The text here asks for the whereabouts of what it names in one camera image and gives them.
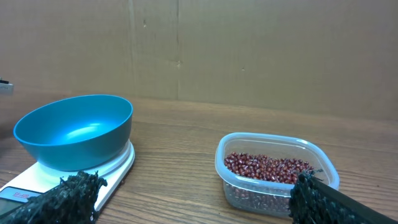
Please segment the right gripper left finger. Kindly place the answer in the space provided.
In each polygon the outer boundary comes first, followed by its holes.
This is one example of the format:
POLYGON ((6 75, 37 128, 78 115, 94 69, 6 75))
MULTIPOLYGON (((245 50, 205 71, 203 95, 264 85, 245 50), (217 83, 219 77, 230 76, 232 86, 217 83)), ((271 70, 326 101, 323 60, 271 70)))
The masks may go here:
POLYGON ((95 224, 95 210, 102 186, 107 181, 97 172, 79 171, 46 193, 31 197, 23 205, 1 215, 1 224, 95 224))

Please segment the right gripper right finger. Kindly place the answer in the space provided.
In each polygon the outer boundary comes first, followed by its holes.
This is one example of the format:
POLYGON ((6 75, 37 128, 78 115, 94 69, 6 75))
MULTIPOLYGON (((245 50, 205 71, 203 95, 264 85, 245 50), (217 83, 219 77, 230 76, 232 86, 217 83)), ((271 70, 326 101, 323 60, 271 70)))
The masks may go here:
POLYGON ((301 172, 290 191, 289 217, 294 224, 397 224, 315 177, 301 172))

